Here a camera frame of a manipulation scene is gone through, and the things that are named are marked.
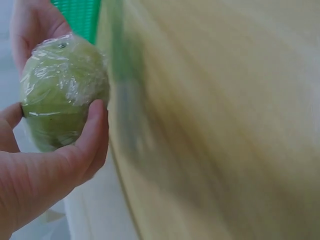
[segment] plastic wrap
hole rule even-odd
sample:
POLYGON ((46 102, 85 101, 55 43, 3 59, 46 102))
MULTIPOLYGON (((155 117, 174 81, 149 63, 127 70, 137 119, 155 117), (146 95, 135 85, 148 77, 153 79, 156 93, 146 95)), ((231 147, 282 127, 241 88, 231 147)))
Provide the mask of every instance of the plastic wrap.
POLYGON ((39 44, 24 67, 20 101, 28 134, 41 152, 73 144, 90 103, 109 101, 107 60, 73 33, 39 44))

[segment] finger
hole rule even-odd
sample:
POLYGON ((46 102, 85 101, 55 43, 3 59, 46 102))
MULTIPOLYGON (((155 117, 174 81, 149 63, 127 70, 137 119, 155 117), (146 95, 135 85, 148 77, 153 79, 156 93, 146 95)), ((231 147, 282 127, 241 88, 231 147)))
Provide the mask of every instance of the finger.
POLYGON ((20 123, 23 117, 20 103, 17 102, 4 109, 2 112, 0 112, 0 117, 5 119, 10 127, 14 129, 20 123))
POLYGON ((89 154, 88 158, 94 158, 102 139, 102 128, 104 127, 105 106, 102 100, 95 100, 91 103, 87 122, 82 134, 75 142, 75 146, 89 154))
POLYGON ((18 204, 12 208, 19 216, 16 229, 39 216, 82 182, 100 147, 103 128, 104 105, 96 100, 90 105, 83 133, 75 146, 50 153, 0 152, 0 182, 5 182, 4 178, 12 182, 6 184, 11 186, 7 192, 14 193, 16 199, 10 202, 18 204))
POLYGON ((97 150, 97 153, 89 166, 88 170, 85 173, 82 183, 90 180, 96 172, 102 168, 102 166, 106 162, 107 152, 108 152, 108 144, 109 144, 109 123, 108 123, 108 112, 104 110, 104 118, 103 118, 103 128, 102 128, 102 140, 97 150))
POLYGON ((31 56, 31 51, 28 42, 23 37, 13 35, 11 39, 13 60, 21 76, 26 62, 31 56))

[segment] green apple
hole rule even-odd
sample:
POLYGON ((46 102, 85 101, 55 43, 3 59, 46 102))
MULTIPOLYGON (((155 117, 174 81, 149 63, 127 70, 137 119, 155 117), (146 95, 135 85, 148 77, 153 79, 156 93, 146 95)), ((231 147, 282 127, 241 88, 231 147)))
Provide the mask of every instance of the green apple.
POLYGON ((73 144, 90 103, 109 101, 104 56, 74 34, 40 44, 25 64, 20 101, 29 133, 41 152, 73 144))

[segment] wrapped apple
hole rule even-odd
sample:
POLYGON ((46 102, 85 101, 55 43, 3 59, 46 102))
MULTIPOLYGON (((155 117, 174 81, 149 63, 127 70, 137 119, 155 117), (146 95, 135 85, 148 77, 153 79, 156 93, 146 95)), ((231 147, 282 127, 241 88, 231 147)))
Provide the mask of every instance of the wrapped apple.
POLYGON ((38 45, 26 62, 20 101, 29 134, 41 152, 73 144, 89 105, 109 101, 106 58, 72 33, 38 45))

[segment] skin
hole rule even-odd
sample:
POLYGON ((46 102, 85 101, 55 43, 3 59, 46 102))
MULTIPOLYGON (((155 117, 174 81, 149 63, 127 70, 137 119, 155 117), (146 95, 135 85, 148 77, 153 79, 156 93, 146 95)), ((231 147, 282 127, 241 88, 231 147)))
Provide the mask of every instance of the skin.
POLYGON ((89 108, 75 145, 49 153, 22 153, 13 129, 22 118, 16 103, 0 112, 0 239, 29 223, 83 184, 104 165, 108 113, 102 100, 89 108))
MULTIPOLYGON (((20 73, 32 49, 70 31, 49 0, 16 0, 11 21, 13 58, 20 73)), ((0 239, 29 223, 104 165, 108 151, 108 112, 102 100, 89 108, 75 145, 49 153, 22 153, 13 129, 22 119, 20 103, 0 111, 0 239)))
POLYGON ((50 0, 15 0, 10 26, 12 54, 21 74, 36 45, 71 31, 50 0))

